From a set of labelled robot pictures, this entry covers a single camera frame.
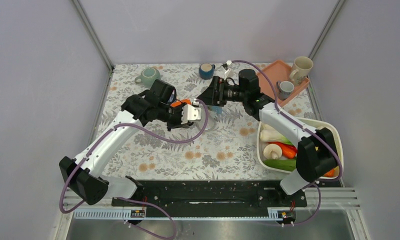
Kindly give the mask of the orange mug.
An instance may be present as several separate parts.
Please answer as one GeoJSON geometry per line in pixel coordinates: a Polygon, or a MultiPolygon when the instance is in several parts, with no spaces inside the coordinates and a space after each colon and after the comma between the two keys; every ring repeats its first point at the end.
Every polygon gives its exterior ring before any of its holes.
{"type": "Polygon", "coordinates": [[[173,107],[173,108],[176,108],[177,106],[180,106],[182,104],[191,105],[192,102],[188,98],[185,98],[185,99],[182,99],[182,100],[176,99],[173,103],[170,104],[170,106],[173,107]]]}

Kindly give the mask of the grey ribbed mug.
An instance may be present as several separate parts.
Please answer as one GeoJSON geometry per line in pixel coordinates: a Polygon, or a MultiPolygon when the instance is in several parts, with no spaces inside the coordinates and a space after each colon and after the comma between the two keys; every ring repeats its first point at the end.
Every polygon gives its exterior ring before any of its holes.
{"type": "Polygon", "coordinates": [[[276,83],[277,88],[277,97],[280,100],[286,100],[291,93],[294,91],[295,86],[290,81],[277,81],[276,83]]]}

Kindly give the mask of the cream white mug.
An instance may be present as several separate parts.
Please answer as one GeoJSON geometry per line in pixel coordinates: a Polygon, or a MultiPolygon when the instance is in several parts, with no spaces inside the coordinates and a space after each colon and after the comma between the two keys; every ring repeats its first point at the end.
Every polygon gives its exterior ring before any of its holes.
{"type": "Polygon", "coordinates": [[[313,66],[314,62],[312,59],[306,56],[298,56],[291,67],[288,75],[289,80],[294,84],[294,86],[300,86],[313,66]]]}

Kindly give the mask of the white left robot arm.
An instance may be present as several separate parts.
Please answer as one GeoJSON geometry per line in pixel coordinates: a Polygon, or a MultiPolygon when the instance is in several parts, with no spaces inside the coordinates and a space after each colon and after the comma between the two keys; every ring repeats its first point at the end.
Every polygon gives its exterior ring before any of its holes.
{"type": "Polygon", "coordinates": [[[137,131],[174,144],[191,143],[203,133],[201,129],[188,139],[173,140],[145,129],[146,124],[153,121],[164,122],[170,131],[188,128],[202,119],[202,110],[207,107],[202,100],[172,106],[170,101],[176,96],[175,87],[162,80],[156,80],[150,89],[129,96],[111,124],[93,143],[74,158],[65,156],[59,162],[64,180],[60,202],[64,201],[66,190],[71,189],[82,203],[88,205],[95,205],[104,197],[124,198],[132,206],[140,204],[143,192],[134,180],[108,177],[102,173],[111,158],[137,131]]]}

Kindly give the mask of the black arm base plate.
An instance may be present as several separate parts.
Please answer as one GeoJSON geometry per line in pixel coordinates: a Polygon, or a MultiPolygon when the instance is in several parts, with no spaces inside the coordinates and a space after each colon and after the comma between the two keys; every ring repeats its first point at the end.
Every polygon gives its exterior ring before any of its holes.
{"type": "Polygon", "coordinates": [[[164,209],[173,218],[258,218],[268,208],[307,206],[303,191],[283,196],[278,180],[141,180],[133,200],[164,209]]]}

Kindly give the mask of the blue butterfly mug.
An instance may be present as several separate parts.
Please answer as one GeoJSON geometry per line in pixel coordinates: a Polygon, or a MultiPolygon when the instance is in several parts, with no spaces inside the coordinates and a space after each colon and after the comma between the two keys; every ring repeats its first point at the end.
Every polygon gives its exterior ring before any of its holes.
{"type": "Polygon", "coordinates": [[[223,108],[221,106],[213,106],[212,111],[217,115],[221,115],[223,113],[223,108]]]}

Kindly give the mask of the light green speckled mug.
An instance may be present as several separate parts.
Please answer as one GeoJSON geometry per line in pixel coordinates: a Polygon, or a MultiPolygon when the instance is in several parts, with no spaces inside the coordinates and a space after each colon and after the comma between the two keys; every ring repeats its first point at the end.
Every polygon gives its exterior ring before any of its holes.
{"type": "Polygon", "coordinates": [[[137,76],[134,81],[136,84],[142,84],[146,88],[151,88],[155,80],[160,80],[161,74],[154,67],[145,68],[139,76],[137,76]]]}

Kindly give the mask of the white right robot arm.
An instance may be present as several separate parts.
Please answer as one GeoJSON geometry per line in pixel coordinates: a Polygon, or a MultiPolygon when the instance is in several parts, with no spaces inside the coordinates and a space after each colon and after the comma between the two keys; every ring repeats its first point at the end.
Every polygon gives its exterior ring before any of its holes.
{"type": "Polygon", "coordinates": [[[295,193],[310,186],[324,174],[343,165],[337,152],[333,133],[328,128],[317,129],[290,116],[277,102],[263,93],[253,69],[243,69],[238,83],[213,76],[210,85],[198,96],[208,106],[223,107],[227,102],[242,103],[245,112],[263,124],[268,124],[286,137],[298,150],[296,168],[280,181],[275,201],[289,205],[295,193]]]}

